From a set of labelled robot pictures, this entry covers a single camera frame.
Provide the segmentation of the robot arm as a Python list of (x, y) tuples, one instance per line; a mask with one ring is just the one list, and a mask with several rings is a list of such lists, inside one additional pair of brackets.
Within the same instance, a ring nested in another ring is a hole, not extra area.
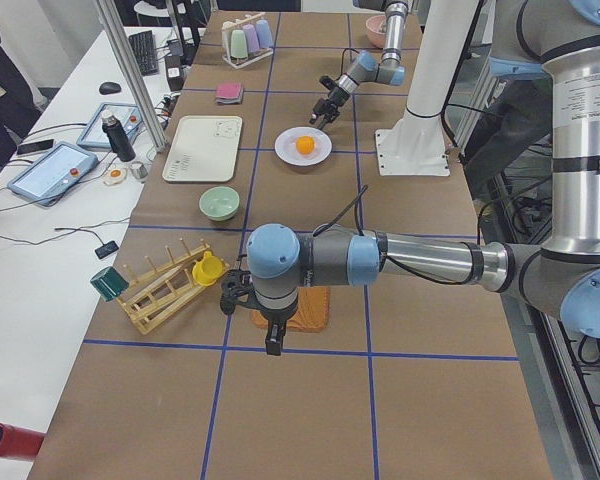
[[(433, 133), (455, 72), (452, 61), (471, 36), (480, 1), (432, 1), (403, 117), (378, 130), (382, 175), (433, 175)], [(363, 51), (344, 74), (323, 76), (328, 90), (312, 110), (318, 129), (365, 82), (398, 85), (398, 48), (409, 7), (403, 1), (352, 1), (383, 11), (381, 60)], [(600, 339), (600, 1), (496, 1), (490, 57), (496, 77), (553, 82), (552, 231), (540, 246), (428, 240), (331, 223), (310, 234), (281, 224), (255, 229), (246, 241), (249, 270), (222, 282), (220, 308), (258, 310), (268, 322), (266, 351), (281, 355), (298, 288), (369, 285), (378, 274), (411, 274), (443, 285), (479, 284), (521, 298), (566, 327)]]
[(339, 116), (342, 107), (355, 90), (366, 82), (400, 86), (405, 78), (402, 66), (402, 40), (409, 3), (399, 0), (360, 0), (353, 1), (356, 8), (382, 11), (385, 15), (385, 40), (380, 61), (368, 51), (360, 51), (346, 71), (333, 80), (327, 75), (319, 82), (328, 90), (325, 98), (319, 98), (313, 107), (309, 123), (322, 130)]

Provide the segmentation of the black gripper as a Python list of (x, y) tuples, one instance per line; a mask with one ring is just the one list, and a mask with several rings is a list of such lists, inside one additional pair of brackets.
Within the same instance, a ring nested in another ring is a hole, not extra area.
[(309, 123), (317, 129), (323, 129), (330, 122), (330, 116), (337, 116), (339, 108), (350, 98), (353, 80), (348, 74), (340, 75), (337, 80), (322, 75), (319, 83), (328, 90), (328, 94), (326, 98), (319, 98), (314, 105)]
[(297, 291), (288, 299), (267, 299), (257, 292), (249, 271), (231, 269), (222, 281), (219, 305), (225, 315), (233, 315), (237, 306), (259, 311), (268, 322), (266, 354), (282, 354), (287, 321), (297, 311)]

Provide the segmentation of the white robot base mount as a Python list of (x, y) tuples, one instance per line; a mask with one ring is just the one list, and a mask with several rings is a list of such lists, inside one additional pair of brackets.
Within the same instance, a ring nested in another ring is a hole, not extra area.
[(480, 10), (479, 0), (431, 3), (404, 115), (392, 128), (376, 131), (382, 176), (450, 174), (443, 110)]

